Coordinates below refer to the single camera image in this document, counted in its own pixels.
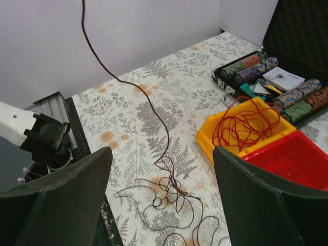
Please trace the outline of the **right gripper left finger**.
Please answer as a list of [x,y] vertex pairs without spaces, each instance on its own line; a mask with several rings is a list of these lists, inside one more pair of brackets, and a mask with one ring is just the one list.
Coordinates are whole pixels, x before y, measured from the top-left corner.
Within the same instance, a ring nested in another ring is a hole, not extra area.
[[1,192],[1,245],[109,245],[100,210],[112,150]]

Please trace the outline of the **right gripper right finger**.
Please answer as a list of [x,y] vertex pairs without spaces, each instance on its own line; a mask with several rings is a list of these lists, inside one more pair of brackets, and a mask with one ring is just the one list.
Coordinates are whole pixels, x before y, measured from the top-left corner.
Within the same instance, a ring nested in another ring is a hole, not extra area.
[[327,192],[258,168],[222,147],[214,169],[232,245],[327,245]]

